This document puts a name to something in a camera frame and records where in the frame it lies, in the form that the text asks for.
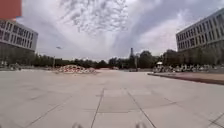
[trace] ground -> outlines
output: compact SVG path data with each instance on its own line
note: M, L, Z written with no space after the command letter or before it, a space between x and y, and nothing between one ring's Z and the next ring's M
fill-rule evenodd
M136 72L0 72L2 128L222 128L224 86Z

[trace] building facade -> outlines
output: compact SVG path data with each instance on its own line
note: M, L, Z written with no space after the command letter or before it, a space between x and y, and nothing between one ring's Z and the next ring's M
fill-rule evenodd
M38 33L12 20L0 19L0 61L29 63L36 50Z
M210 56L218 63L224 50L224 8L180 31L176 40L178 51L184 53L185 59L197 58L200 50L208 54L206 58Z

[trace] curb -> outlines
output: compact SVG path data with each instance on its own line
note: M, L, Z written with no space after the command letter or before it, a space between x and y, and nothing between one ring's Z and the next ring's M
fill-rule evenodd
M178 77L178 76L158 75L158 74L151 74L151 73L148 73L148 75L170 78L170 79L193 81L193 82L198 82L198 83L218 84L218 85L222 85L222 86L224 85L224 80L213 80L213 79L203 79L203 78L187 78L187 77Z

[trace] sky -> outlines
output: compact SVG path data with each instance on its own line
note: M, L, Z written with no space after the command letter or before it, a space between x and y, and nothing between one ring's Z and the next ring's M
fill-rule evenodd
M131 48L153 55L176 50L177 32L224 6L224 0L89 1L23 0L16 20L39 33L39 54L101 60L128 57Z

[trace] dirt mound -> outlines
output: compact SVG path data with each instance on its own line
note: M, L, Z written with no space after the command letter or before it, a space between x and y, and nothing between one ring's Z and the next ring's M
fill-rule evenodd
M96 73L94 68L83 68L77 65L66 65L57 69L56 73L89 74Z

